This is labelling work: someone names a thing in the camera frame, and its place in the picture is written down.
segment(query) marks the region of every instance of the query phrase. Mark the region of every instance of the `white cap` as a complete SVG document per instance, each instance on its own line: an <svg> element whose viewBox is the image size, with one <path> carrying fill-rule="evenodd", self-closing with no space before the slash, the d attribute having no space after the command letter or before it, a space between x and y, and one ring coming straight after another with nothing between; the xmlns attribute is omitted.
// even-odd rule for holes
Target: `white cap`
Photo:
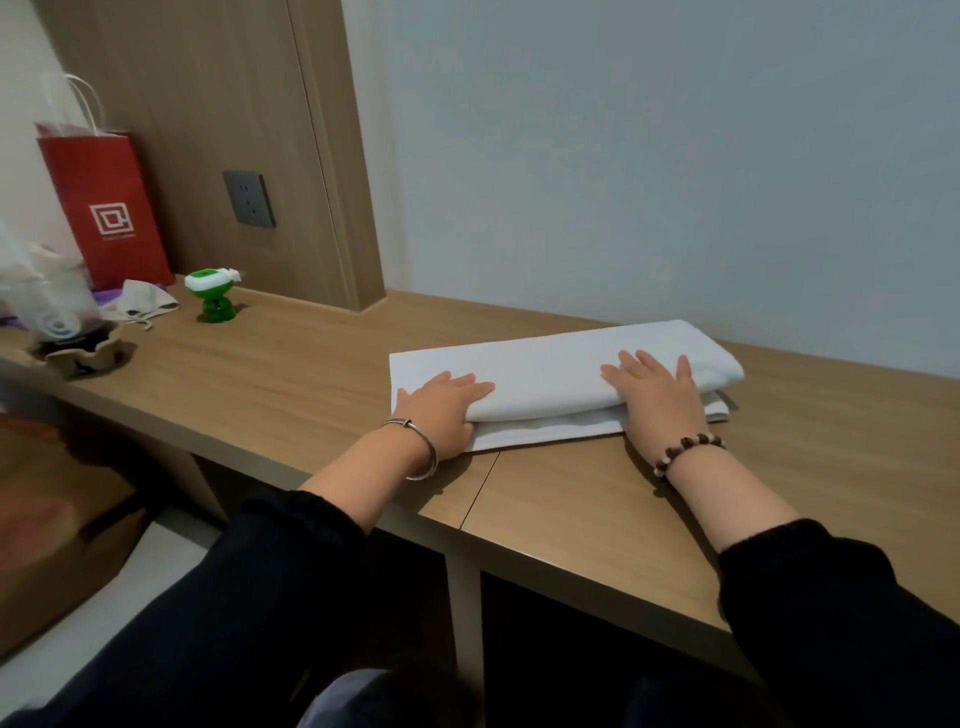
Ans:
<svg viewBox="0 0 960 728"><path fill-rule="evenodd" d="M191 291L208 291L225 283L239 283L240 273L232 268L205 268L202 271L191 273L183 282Z"/></svg>

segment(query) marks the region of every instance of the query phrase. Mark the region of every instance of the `desk surface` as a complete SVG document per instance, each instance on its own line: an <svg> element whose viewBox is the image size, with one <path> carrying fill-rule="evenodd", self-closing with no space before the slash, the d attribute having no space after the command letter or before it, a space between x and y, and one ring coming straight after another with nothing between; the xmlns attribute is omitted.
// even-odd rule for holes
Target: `desk surface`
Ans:
<svg viewBox="0 0 960 728"><path fill-rule="evenodd" d="M125 333L136 345L129 364L69 384L44 376L43 388L122 404L123 424L147 434L163 422L224 443L234 454L222 464L247 473L258 458L306 477L379 425L389 414L390 352L601 326L397 292L354 314L243 289L231 294L246 306L237 319L207 325L196 320L199 301L173 293L182 310ZM25 371L11 365L24 341L0 329L5 373ZM960 381L730 349L747 371L729 392L739 410L720 426L732 449L802 513L882 546L907 588L960 619ZM659 497L648 478L622 437L604 437L464 456L397 500L725 628L708 547L683 505Z"/></svg>

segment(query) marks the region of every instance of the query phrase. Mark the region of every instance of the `brown cardboard box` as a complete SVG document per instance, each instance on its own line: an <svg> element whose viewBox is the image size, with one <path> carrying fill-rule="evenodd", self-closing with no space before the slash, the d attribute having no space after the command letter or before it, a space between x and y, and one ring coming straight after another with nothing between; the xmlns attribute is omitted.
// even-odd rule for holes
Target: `brown cardboard box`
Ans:
<svg viewBox="0 0 960 728"><path fill-rule="evenodd" d="M146 525L133 488L49 425L0 415L0 656L103 587Z"/></svg>

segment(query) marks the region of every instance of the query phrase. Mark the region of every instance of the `power outlet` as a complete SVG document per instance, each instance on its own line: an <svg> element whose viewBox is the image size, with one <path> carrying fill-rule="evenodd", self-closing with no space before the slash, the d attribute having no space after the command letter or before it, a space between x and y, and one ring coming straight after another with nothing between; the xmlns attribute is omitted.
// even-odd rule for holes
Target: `power outlet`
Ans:
<svg viewBox="0 0 960 728"><path fill-rule="evenodd" d="M263 175L256 172L224 172L224 182L233 214L238 223L257 225L260 228L275 228L273 211L267 199L267 187Z"/></svg>

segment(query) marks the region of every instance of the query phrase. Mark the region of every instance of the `green bottle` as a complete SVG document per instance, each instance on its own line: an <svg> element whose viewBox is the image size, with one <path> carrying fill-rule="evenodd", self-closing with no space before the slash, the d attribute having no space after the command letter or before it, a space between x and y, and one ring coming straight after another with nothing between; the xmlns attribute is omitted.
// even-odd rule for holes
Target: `green bottle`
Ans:
<svg viewBox="0 0 960 728"><path fill-rule="evenodd" d="M232 268L204 268L183 279L190 293L204 300L204 318L210 324L236 318L236 309L225 294L238 282L240 274Z"/></svg>

